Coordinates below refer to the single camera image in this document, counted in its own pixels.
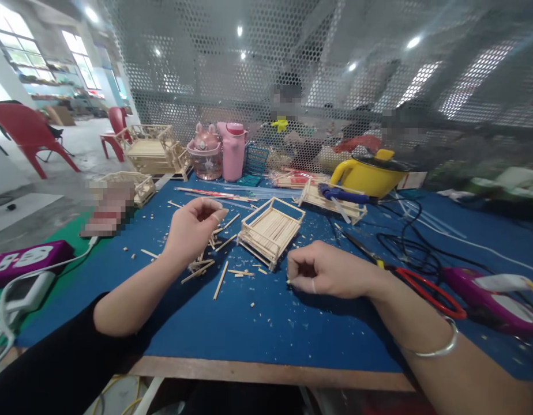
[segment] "metal mesh screen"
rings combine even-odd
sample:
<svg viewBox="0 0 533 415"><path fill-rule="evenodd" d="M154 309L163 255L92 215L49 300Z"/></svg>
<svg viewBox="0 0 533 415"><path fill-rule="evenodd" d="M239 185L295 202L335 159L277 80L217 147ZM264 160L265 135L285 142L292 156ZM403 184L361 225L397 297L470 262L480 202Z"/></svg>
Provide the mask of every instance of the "metal mesh screen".
<svg viewBox="0 0 533 415"><path fill-rule="evenodd" d="M103 0L143 123L242 122L270 168L373 135L432 188L533 168L533 1ZM277 116L286 131L271 126Z"/></svg>

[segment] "blue table mat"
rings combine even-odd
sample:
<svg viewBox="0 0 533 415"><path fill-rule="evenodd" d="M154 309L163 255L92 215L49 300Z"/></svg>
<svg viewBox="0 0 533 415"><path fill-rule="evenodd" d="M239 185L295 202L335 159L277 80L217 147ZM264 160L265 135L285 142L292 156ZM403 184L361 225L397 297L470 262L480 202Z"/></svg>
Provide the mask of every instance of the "blue table mat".
<svg viewBox="0 0 533 415"><path fill-rule="evenodd" d="M34 345L74 317L97 295L114 289L146 266L150 257L140 249L155 254L162 251L165 233L171 231L170 220L176 209L167 201L185 204L192 199L174 190L176 186L222 191L221 187L213 187L195 178L188 183L167 183L108 246L90 255L80 266L77 281L39 312L18 337L19 346ZM439 195L423 193L421 203L425 211L465 233L469 241L533 266L533 232L507 219L465 209ZM399 210L398 204L390 205ZM241 219L251 213L231 205L226 207L230 208L230 212L225 222L237 213L241 217L218 235L221 239L228 239L239 232ZM290 249L294 245L306 246L320 239L361 256L335 230L334 222L348 231L351 229L338 214L307 204L303 204L302 209L306 211L306 216L297 237L290 243ZM377 207L368 209L368 215L355 226L355 236L383 260L399 264L380 246L375 234L398 235L404 225L403 220ZM526 268L439 235L422 224L416 227L429 242L441 249L484 263L498 273L522 274L533 279L533 272ZM136 254L134 260L130 259L132 253ZM252 266L261 262L243 247L236 246L235 240L218 253L206 254L205 258L213 258L216 263L204 276L181 285L181 279L189 274L185 271L167 291L140 332L143 338L150 339L145 344L145 355L373 372L403 372L405 369L403 358L369 301L340 300L288 290L286 254L275 273L268 275ZM213 295L225 260L229 261L230 269L247 269L255 276L235 278L227 273L218 299L214 301ZM453 259L444 262L444 265L450 264L468 266ZM532 347L524 346L511 336L468 320L459 321L457 325L462 333L511 375L533 380L533 343Z"/></svg>

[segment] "red-handled scissors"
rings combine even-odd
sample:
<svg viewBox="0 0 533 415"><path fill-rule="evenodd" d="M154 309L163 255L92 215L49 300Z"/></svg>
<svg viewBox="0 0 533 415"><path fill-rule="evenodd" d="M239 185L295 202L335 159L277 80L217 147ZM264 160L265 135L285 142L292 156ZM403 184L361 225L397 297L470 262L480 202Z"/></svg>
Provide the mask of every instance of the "red-handled scissors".
<svg viewBox="0 0 533 415"><path fill-rule="evenodd" d="M343 231L341 228L339 228L342 233L346 236L349 241L353 245L355 245L357 248L359 248L373 263L378 265L380 268L385 269L387 271L390 271L393 275L401 277L407 284L409 284L418 295L420 295L422 298L424 298L426 301L428 301L431 305L436 307L442 314L451 317L456 320L464 320L467 318L467 312L461 307L461 305L448 293L446 293L443 289L438 287L436 284L434 284L431 281L428 281L427 279L421 277L418 274L415 274L412 271L409 271L408 269L397 267L395 265L386 265L382 258L380 258L378 255L376 255L373 252L370 252L359 240L351 236L349 233ZM421 286L427 285L428 287L432 288L435 292L437 292L440 296L445 298L445 300L451 304L453 307L453 310L448 308L445 304L442 304L438 300L436 300L432 295L430 295L426 290Z"/></svg>

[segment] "hand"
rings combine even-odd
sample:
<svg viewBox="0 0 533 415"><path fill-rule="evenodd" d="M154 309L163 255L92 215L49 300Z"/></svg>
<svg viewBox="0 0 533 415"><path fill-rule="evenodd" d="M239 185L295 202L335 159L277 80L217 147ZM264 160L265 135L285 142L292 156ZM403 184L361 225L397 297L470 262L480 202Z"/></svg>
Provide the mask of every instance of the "hand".
<svg viewBox="0 0 533 415"><path fill-rule="evenodd" d="M318 240L288 254L288 279L307 293L370 297L387 277L376 265Z"/></svg>
<svg viewBox="0 0 533 415"><path fill-rule="evenodd" d="M228 209L207 198L196 198L172 215L162 258L183 261L184 267L207 247L211 234L222 222Z"/></svg>

